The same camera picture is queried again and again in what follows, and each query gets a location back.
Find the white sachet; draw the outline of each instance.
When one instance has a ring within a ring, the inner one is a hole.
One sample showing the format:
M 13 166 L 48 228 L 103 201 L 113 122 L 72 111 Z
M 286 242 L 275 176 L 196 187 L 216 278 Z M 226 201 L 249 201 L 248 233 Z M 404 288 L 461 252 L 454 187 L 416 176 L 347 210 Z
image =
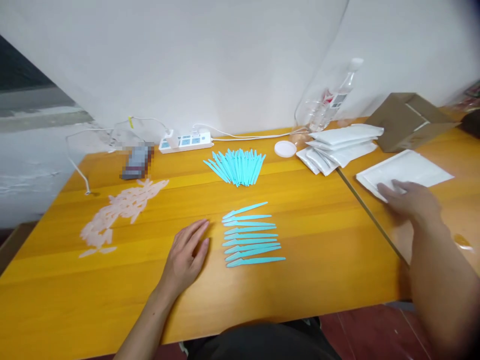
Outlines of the white sachet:
M 315 175 L 320 173 L 320 170 L 307 158 L 307 148 L 300 150 L 296 155 L 303 161 L 307 168 L 309 168 Z
M 402 151 L 356 175 L 360 184 L 384 202 L 387 202 L 387 199 L 380 195 L 377 189 L 379 183 L 404 193 L 404 190 L 394 187 L 392 180 L 431 187 L 453 178 L 454 176 L 413 150 Z
M 328 145 L 324 142 L 314 140 L 314 141 L 307 141 L 306 144 L 310 145 L 312 148 L 316 148 L 316 149 L 320 149 L 320 150 L 336 151 L 336 150 L 340 150 L 340 149 L 343 149 L 343 148 L 348 148 L 352 145 L 357 145 L 357 144 L 360 144 L 360 143 L 364 143 L 364 142 L 371 141 L 371 140 L 377 140 L 377 139 L 378 139 L 378 136 L 371 136 L 371 137 L 367 137 L 367 138 L 361 138 L 361 139 L 355 139 L 355 140 L 340 142 L 337 145 Z
M 349 162 L 354 159 L 360 158 L 366 154 L 371 153 L 377 148 L 377 145 L 372 141 L 365 141 L 354 146 L 345 147 L 337 151 L 320 150 L 317 151 L 330 159 L 335 164 L 340 165 L 342 168 L 346 167 Z
M 306 151 L 306 157 L 314 163 L 325 176 L 330 175 L 336 168 L 338 168 L 337 164 L 332 163 L 329 159 L 317 152 L 316 149 L 311 147 Z
M 340 143 L 352 140 L 379 137 L 383 133 L 383 127 L 367 124 L 352 124 L 350 126 L 342 127 L 339 129 L 313 132 L 310 134 L 310 136 L 324 144 L 338 145 Z

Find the stack of white packets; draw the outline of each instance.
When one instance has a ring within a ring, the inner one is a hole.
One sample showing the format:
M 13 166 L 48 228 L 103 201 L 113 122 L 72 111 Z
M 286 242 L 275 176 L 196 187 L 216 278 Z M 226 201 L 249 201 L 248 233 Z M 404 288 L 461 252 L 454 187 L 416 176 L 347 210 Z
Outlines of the stack of white packets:
M 344 168 L 350 161 L 374 151 L 377 145 L 373 140 L 383 133 L 383 127 L 367 124 L 313 132 L 310 136 L 314 140 L 307 142 L 309 147 L 296 155 L 315 175 L 321 172 L 328 176 L 337 167 Z

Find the plastic water bottle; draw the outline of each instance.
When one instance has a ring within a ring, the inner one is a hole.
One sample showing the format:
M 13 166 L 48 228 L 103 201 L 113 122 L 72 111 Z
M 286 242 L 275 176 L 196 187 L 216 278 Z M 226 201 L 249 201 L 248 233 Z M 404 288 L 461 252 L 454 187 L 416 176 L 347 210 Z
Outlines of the plastic water bottle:
M 364 60 L 359 57 L 354 57 L 350 61 L 348 67 L 348 74 L 345 80 L 338 87 L 328 87 L 323 93 L 320 101 L 317 102 L 317 106 L 311 113 L 310 120 L 308 122 L 308 129 L 313 132 L 320 132 L 325 129 L 332 119 L 339 111 L 340 106 L 347 98 L 348 94 L 354 89 L 353 81 L 356 72 L 360 69 Z

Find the pink plastic piece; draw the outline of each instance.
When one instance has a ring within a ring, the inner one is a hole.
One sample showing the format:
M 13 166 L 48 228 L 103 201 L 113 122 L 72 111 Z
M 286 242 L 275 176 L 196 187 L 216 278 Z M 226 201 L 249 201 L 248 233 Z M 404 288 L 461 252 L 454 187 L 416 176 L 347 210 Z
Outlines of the pink plastic piece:
M 86 241 L 86 244 L 95 249 L 87 250 L 79 258 L 100 251 L 103 254 L 110 253 L 117 249 L 115 246 L 102 248 L 104 244 L 111 244 L 113 230 L 110 228 L 119 216 L 122 218 L 131 218 L 130 224 L 137 220 L 140 213 L 147 206 L 149 199 L 154 198 L 160 190 L 169 183 L 168 180 L 162 180 L 154 184 L 153 181 L 146 179 L 145 182 L 137 180 L 141 187 L 131 187 L 123 190 L 117 196 L 109 196 L 110 205 L 102 207 L 93 217 L 93 220 L 80 232 L 80 237 Z

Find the cardboard box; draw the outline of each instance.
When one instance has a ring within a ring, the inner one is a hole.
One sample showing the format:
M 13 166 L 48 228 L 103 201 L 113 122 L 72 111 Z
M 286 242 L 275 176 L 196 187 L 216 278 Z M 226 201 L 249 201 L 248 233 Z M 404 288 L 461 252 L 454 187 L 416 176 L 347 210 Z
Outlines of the cardboard box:
M 414 92 L 392 92 L 365 123 L 385 129 L 376 141 L 385 153 L 416 149 L 459 124 Z

